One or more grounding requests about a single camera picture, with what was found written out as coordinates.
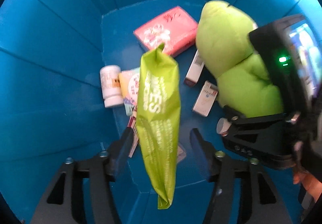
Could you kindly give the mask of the person's right hand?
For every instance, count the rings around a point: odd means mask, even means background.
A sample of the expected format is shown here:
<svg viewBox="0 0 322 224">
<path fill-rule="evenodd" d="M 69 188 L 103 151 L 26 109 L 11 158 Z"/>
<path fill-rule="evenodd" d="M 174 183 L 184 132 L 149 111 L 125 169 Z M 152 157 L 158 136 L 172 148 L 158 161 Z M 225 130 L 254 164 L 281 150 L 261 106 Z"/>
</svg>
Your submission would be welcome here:
<svg viewBox="0 0 322 224">
<path fill-rule="evenodd" d="M 322 192 L 322 183 L 310 173 L 295 172 L 293 184 L 298 183 L 301 183 L 314 201 L 317 202 Z"/>
</svg>

